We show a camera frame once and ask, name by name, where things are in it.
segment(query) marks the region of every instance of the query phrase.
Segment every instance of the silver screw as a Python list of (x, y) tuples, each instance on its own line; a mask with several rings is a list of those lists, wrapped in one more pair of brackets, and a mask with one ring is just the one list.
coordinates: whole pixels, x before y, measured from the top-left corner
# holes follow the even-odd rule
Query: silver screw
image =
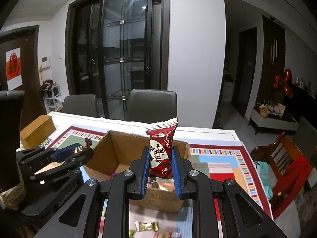
[(199, 172), (198, 172), (197, 170), (190, 170), (190, 171), (189, 171), (189, 174), (190, 174), (191, 176), (197, 176), (197, 175), (199, 174)]
[(97, 180), (96, 180), (96, 179), (89, 179), (89, 180), (87, 181), (87, 184), (88, 184), (89, 186), (94, 186), (96, 183), (97, 183)]
[(133, 174), (133, 171), (132, 170), (125, 170), (123, 172), (124, 176), (131, 176)]
[(228, 184), (228, 185), (234, 185), (236, 182), (235, 182), (235, 180), (233, 180), (233, 179), (226, 179), (226, 184)]

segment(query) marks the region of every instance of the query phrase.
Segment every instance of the red candy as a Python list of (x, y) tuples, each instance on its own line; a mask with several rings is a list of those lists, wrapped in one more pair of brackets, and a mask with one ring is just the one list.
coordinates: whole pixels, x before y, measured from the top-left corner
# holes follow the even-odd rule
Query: red candy
[(150, 124), (146, 134), (150, 135), (150, 175), (171, 178), (171, 150), (177, 118)]

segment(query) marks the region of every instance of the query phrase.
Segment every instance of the blue gripper pad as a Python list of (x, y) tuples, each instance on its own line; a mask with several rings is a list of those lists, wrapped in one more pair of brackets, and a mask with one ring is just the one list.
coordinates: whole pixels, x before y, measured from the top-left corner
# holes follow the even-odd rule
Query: blue gripper pad
[(53, 162), (58, 162), (58, 163), (64, 162), (66, 158), (68, 158), (71, 155), (74, 155), (75, 148), (79, 146), (81, 146), (79, 143), (75, 143), (65, 148), (59, 149), (58, 151), (55, 152), (55, 155), (53, 157)]
[(148, 151), (147, 151), (146, 163), (145, 163), (145, 166), (143, 168), (143, 174), (142, 174), (142, 186), (141, 186), (142, 199), (144, 198), (145, 193), (146, 193), (146, 189), (147, 189), (149, 170), (150, 170), (150, 149), (148, 149)]
[(172, 148), (171, 151), (172, 154), (172, 173), (173, 173), (173, 179), (174, 179), (174, 186), (175, 186), (175, 193), (177, 197), (180, 199), (182, 191), (181, 191), (181, 181), (180, 181), (180, 173), (177, 167), (176, 158), (175, 158), (175, 152)]

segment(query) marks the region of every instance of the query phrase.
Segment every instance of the black chair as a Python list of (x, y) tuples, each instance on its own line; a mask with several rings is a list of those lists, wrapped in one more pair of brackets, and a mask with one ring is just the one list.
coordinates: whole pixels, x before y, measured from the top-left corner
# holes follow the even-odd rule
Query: black chair
[(65, 97), (63, 113), (98, 117), (97, 97), (93, 94), (82, 94)]
[(153, 123), (177, 117), (174, 91), (133, 89), (127, 105), (127, 121)]

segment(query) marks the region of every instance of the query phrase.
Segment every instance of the brown box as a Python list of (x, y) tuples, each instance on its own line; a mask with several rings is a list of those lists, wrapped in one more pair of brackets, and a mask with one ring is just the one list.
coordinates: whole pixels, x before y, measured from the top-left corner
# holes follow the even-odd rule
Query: brown box
[[(99, 141), (93, 158), (84, 168), (89, 177), (98, 181), (111, 179), (112, 173), (129, 169), (131, 162), (141, 157), (145, 146), (149, 146), (148, 137), (109, 131)], [(178, 146), (182, 158), (188, 158), (189, 145), (186, 142), (174, 140), (173, 146)], [(177, 198), (174, 191), (148, 188), (142, 201), (130, 200), (130, 204), (175, 213), (180, 210), (183, 201)]]
[(25, 149), (39, 146), (55, 131), (52, 117), (41, 115), (20, 132), (20, 139)]

